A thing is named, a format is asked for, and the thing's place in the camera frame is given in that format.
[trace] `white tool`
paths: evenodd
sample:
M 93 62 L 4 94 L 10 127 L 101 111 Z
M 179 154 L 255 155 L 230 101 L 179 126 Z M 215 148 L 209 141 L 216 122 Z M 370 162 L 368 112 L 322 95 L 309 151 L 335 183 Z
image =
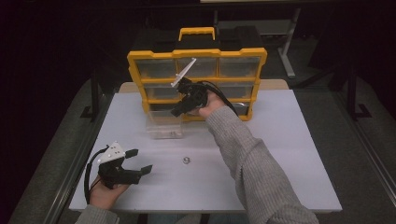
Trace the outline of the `white tool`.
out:
M 183 70 L 181 70 L 181 72 L 179 74 L 176 74 L 175 81 L 171 83 L 172 87 L 175 87 L 176 84 L 186 75 L 186 73 L 190 70 L 192 65 L 195 63 L 195 61 L 197 61 L 197 59 L 192 58 L 191 62 L 189 64 L 187 64 L 187 66 L 185 68 L 183 68 Z

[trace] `hand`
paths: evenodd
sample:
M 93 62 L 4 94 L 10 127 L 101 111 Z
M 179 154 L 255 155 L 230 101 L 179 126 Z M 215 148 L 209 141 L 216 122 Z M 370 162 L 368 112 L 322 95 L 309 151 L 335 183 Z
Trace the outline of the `hand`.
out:
M 90 205 L 108 210 L 129 186 L 130 185 L 114 185 L 113 189 L 108 189 L 102 183 L 100 176 L 97 176 L 91 186 Z
M 207 91 L 207 104 L 202 108 L 195 108 L 191 111 L 191 114 L 200 115 L 207 119 L 213 111 L 225 106 L 224 102 L 213 92 Z

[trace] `yellow storage organizer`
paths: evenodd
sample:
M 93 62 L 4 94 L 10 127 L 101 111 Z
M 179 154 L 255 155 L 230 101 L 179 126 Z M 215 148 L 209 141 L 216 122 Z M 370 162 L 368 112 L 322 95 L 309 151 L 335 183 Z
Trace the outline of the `yellow storage organizer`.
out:
M 180 31 L 144 30 L 128 54 L 129 71 L 149 111 L 171 110 L 183 97 L 171 83 L 190 61 L 186 74 L 193 82 L 216 84 L 233 103 L 241 120 L 253 114 L 260 86 L 260 73 L 267 52 L 253 26 L 219 30 L 213 27 L 182 28 Z M 183 120 L 202 120 L 182 115 Z

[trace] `organizer handle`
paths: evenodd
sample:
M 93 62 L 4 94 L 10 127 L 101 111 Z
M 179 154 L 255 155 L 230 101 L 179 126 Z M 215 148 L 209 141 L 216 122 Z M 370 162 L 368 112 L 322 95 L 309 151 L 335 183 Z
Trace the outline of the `organizer handle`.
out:
M 180 34 L 178 36 L 178 41 L 181 41 L 181 37 L 183 35 L 212 35 L 213 40 L 215 40 L 215 28 L 213 27 L 181 28 Z

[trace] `person's left hand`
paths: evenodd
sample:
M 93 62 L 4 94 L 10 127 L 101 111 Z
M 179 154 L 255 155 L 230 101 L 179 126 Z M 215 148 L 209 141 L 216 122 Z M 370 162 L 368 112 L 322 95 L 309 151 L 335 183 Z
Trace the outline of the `person's left hand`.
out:
M 90 205 L 108 210 L 129 186 L 130 185 L 114 185 L 113 189 L 108 189 L 102 183 L 100 176 L 97 176 L 91 186 Z

